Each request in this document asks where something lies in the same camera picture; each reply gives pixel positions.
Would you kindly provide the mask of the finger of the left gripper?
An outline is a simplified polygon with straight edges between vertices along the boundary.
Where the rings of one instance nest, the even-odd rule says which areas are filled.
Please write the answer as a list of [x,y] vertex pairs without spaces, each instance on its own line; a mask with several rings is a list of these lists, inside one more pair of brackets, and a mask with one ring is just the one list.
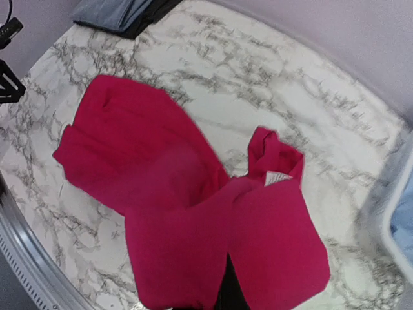
[[10,67],[3,61],[1,63],[1,104],[17,103],[25,94],[26,87],[20,82]]
[[10,44],[12,38],[22,29],[23,24],[16,17],[11,18],[11,20],[1,26],[0,48],[6,48]]

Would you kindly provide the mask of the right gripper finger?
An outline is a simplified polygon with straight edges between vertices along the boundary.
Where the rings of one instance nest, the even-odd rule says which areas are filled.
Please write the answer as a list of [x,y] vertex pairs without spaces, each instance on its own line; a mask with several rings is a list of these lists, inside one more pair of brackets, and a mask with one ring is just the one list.
[[241,286],[236,276],[236,272],[231,261],[230,255],[227,255],[227,264],[223,280],[219,289],[216,300],[217,310],[250,310],[247,301],[241,290]]

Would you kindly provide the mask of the magenta t-shirt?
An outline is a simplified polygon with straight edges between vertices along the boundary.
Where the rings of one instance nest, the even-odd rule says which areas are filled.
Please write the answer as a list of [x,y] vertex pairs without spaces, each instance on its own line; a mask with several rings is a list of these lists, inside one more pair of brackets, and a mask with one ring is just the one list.
[[330,280],[301,192],[304,157],[274,131],[254,131],[248,171],[232,178],[164,90],[99,75],[54,158],[124,217],[148,309],[216,309],[228,254],[250,309],[293,309]]

